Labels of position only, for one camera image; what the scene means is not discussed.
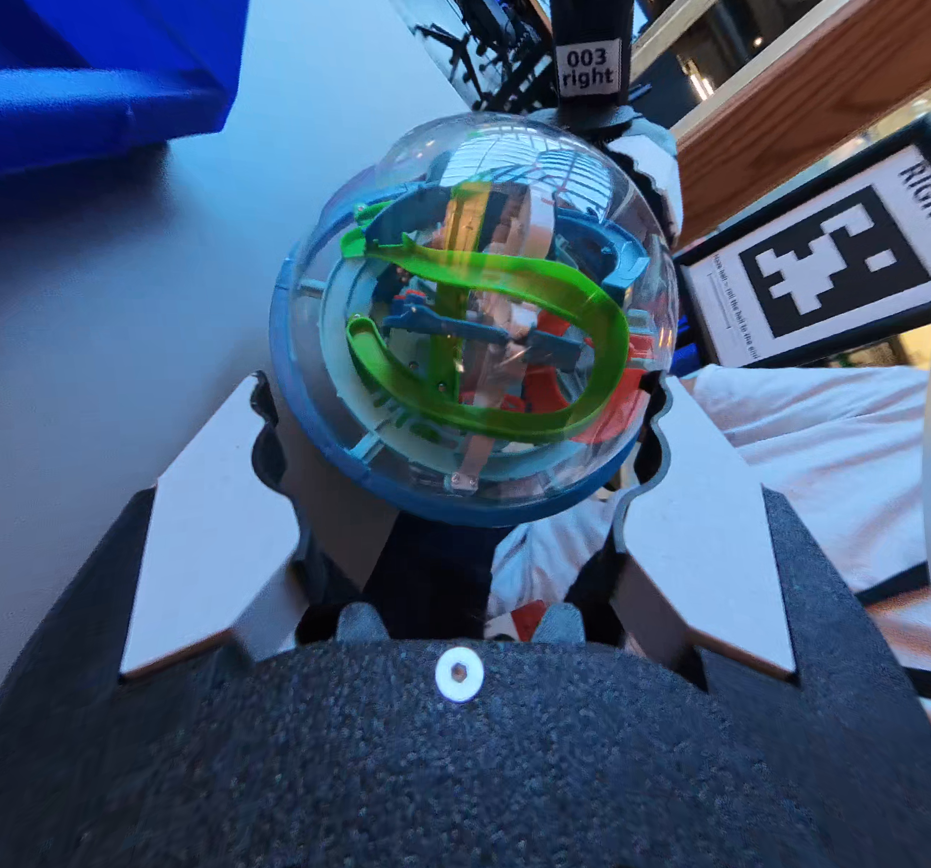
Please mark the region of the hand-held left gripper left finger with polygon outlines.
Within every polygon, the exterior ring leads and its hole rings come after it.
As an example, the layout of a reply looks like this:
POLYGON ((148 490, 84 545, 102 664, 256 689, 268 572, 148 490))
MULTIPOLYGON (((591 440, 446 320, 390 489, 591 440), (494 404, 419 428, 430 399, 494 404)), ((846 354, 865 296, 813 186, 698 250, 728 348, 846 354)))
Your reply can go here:
POLYGON ((281 489, 285 456, 266 374, 245 377, 172 460, 154 500, 120 676, 216 647, 259 663, 296 648, 306 543, 281 489))

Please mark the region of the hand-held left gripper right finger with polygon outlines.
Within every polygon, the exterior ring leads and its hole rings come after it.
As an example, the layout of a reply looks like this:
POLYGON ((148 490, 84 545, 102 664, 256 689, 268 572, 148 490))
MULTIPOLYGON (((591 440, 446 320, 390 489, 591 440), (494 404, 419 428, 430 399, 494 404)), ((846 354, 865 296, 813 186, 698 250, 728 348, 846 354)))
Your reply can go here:
POLYGON ((706 649, 764 675, 797 670, 762 485, 681 382, 660 375, 610 543, 611 606, 669 670, 706 649))

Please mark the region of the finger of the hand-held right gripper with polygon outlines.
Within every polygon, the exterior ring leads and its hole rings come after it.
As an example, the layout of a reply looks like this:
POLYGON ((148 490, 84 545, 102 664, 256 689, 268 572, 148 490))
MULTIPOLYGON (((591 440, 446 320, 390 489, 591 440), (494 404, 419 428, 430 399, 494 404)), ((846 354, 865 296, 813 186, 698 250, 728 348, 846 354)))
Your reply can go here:
POLYGON ((634 119, 607 143, 607 151, 635 179, 675 248, 683 224, 683 200, 677 144, 669 130, 647 119, 634 119))

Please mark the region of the clear plastic maze ball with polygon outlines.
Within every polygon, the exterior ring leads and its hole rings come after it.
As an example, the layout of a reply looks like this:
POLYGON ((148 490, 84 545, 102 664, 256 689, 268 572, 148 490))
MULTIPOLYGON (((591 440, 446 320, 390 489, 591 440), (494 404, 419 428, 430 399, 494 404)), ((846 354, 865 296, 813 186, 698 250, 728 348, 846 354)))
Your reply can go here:
POLYGON ((339 189, 278 276, 276 380, 305 435, 399 510, 512 526, 621 467, 672 363, 677 275, 600 132, 529 117, 417 126, 339 189))

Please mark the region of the black office chair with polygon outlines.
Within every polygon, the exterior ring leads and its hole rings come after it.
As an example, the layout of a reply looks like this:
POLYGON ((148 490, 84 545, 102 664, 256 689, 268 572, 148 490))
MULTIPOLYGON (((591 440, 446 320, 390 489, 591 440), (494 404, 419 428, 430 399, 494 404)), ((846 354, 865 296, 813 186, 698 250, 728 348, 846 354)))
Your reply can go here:
POLYGON ((515 69, 509 59, 517 50, 520 39, 517 18, 506 11, 500 0, 451 0, 459 10, 465 31, 457 36, 436 23, 416 24, 412 32, 437 41, 450 50, 449 79, 452 81, 463 68, 465 82, 476 92, 472 110, 482 110, 491 105, 493 94, 481 86, 479 71, 471 58, 470 45, 474 44, 478 57, 492 51, 502 67, 504 78, 513 78, 515 69))

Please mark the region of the oak wooden board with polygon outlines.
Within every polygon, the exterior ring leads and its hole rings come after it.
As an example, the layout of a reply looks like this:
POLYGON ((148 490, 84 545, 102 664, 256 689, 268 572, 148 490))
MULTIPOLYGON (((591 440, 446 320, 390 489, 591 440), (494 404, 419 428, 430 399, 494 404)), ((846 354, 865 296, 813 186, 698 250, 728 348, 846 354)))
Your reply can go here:
POLYGON ((930 0, 823 0, 672 130, 680 245, 930 85, 930 0))

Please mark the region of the black framed marker sign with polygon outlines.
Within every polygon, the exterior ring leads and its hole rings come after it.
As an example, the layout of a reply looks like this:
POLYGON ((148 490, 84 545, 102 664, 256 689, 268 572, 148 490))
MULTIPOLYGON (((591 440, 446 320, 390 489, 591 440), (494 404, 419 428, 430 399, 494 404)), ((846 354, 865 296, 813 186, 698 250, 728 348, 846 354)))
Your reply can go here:
POLYGON ((930 319, 930 125, 915 120, 674 258, 670 372, 804 366, 930 319))

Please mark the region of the person's dark trousers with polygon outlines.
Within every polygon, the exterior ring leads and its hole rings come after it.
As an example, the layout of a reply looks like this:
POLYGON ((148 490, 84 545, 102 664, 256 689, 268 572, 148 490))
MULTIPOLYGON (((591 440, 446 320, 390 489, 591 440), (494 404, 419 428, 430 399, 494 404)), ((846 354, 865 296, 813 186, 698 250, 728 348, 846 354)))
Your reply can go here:
POLYGON ((511 527, 399 513, 362 595, 395 640, 483 640, 496 547, 511 527))

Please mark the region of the blue plastic bin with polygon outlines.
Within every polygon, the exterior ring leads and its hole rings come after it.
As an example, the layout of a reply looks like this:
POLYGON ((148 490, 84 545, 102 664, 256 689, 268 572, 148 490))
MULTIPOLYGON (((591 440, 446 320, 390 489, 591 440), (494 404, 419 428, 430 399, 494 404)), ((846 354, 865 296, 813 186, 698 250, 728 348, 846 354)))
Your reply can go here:
POLYGON ((2 176, 223 130, 250 0, 1 0, 2 176))

